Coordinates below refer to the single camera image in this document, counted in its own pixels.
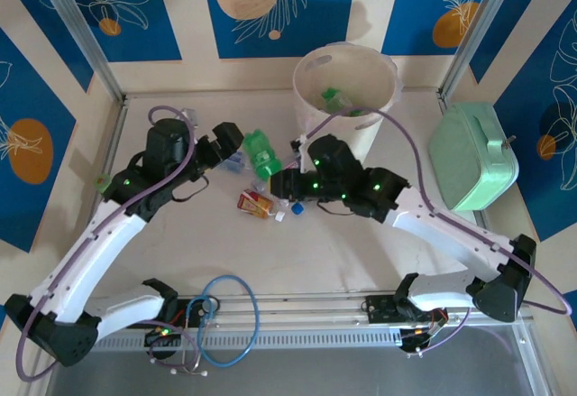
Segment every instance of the green plastic bottle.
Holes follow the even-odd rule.
[[[244,136],[243,148],[261,180],[267,180],[270,175],[282,169],[282,163],[270,146],[269,138],[261,130],[255,130],[252,134],[247,133]]]

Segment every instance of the white bucket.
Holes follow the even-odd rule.
[[[329,116],[320,110],[325,106],[322,94],[329,87],[342,91],[353,106],[386,112],[399,100],[402,83],[392,59],[374,49],[346,42],[311,51],[298,63],[293,75],[294,103],[301,133],[310,133]],[[333,134],[347,142],[354,156],[364,162],[381,121],[382,116],[378,114],[337,116],[310,142]],[[302,166],[303,170],[311,170],[311,160],[306,157]]]

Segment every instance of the floor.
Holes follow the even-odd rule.
[[[261,128],[280,158],[290,155],[289,142],[298,137],[290,91],[221,92],[129,100],[124,129],[114,158],[113,173],[123,169],[145,146],[149,109],[157,105],[194,108],[198,135],[223,121],[236,122],[244,132]],[[442,204],[427,156],[426,144],[441,120],[436,93],[404,92],[389,111],[417,141],[424,159],[429,196]],[[403,136],[383,124],[364,163],[381,166],[416,183],[412,152]],[[300,216],[282,223],[261,220],[236,208],[252,174],[215,169],[207,173],[210,187],[188,203],[172,203],[124,249],[96,288],[109,295],[155,277],[181,295],[198,293],[217,275],[243,277],[260,294],[394,290],[406,273],[454,272],[462,266],[424,241],[390,226],[361,217],[331,216],[307,205]],[[201,187],[182,186],[178,196]],[[341,204],[331,204],[338,211]],[[473,220],[472,214],[465,218]],[[215,294],[241,293],[227,283]]]

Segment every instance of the mint green box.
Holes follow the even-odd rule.
[[[428,149],[449,209],[484,209],[517,180],[517,157],[490,103],[453,104]]]

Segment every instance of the wall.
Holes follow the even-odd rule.
[[[68,64],[50,45],[20,0],[0,0],[0,3],[0,28],[76,119],[76,128],[31,251],[26,253],[0,241],[2,304],[10,294],[30,292],[43,280],[83,229],[94,196],[92,183],[107,141],[103,136],[112,127],[116,108],[98,79],[92,80],[87,92],[79,85]],[[22,385],[14,368],[18,336],[19,331],[7,319],[0,332],[0,392],[6,396],[17,394]],[[30,360],[28,356],[28,371],[32,367]]]
[[[554,27],[555,22],[571,2],[572,0],[532,0],[481,81],[477,83],[473,74],[467,72],[463,76],[452,101],[490,101],[496,104],[498,113],[501,112],[501,115],[505,116],[512,113],[511,109],[518,108],[519,123],[527,124],[528,128],[538,128],[532,123],[524,122],[533,112],[527,112],[527,115],[523,115],[523,108],[534,109],[540,108],[539,106],[530,106],[529,104],[516,106],[514,102],[503,106],[502,102],[499,103],[499,99],[519,71],[522,70],[527,60],[533,58],[532,54],[536,51],[537,46]],[[543,81],[549,82],[548,67],[544,67],[543,74]],[[526,84],[525,91],[529,95],[534,94],[535,96],[532,98],[535,100],[545,96],[545,89],[538,85]],[[551,95],[550,88],[546,89],[546,94]],[[533,143],[521,141],[521,144],[523,146],[517,147],[516,151],[525,152],[527,148],[533,151],[537,148],[537,141]],[[527,169],[531,169],[531,167],[525,166],[525,174],[527,174]],[[535,167],[535,169],[539,169],[539,175],[543,174],[543,168]],[[543,193],[547,190],[547,181],[545,180],[542,190]],[[564,196],[567,201],[574,202],[577,189],[568,190],[564,193],[566,193]],[[512,237],[519,233],[525,233],[537,240],[539,238],[518,185],[512,187],[499,198],[488,208],[486,213],[490,227],[499,233]],[[559,214],[553,210],[546,216],[555,218],[559,217]],[[541,239],[543,241],[538,244],[537,248],[536,268],[549,278],[561,292],[576,290],[577,282],[575,282],[574,274],[577,270],[577,261],[574,256],[574,245],[577,241],[577,225],[568,226],[554,235],[548,233],[544,235],[543,232],[542,230]],[[527,298],[556,306],[548,290],[537,281],[531,283]],[[533,309],[533,312],[540,339],[544,344],[548,361],[553,366],[562,392],[567,395],[574,394],[574,389],[577,388],[577,369],[574,363],[575,355],[577,355],[575,327],[567,317],[559,317],[539,309]]]
[[[66,34],[43,22],[62,55]],[[76,0],[127,92],[288,88],[334,41],[393,56],[405,86],[438,87],[480,0]],[[80,81],[84,69],[76,69]]]

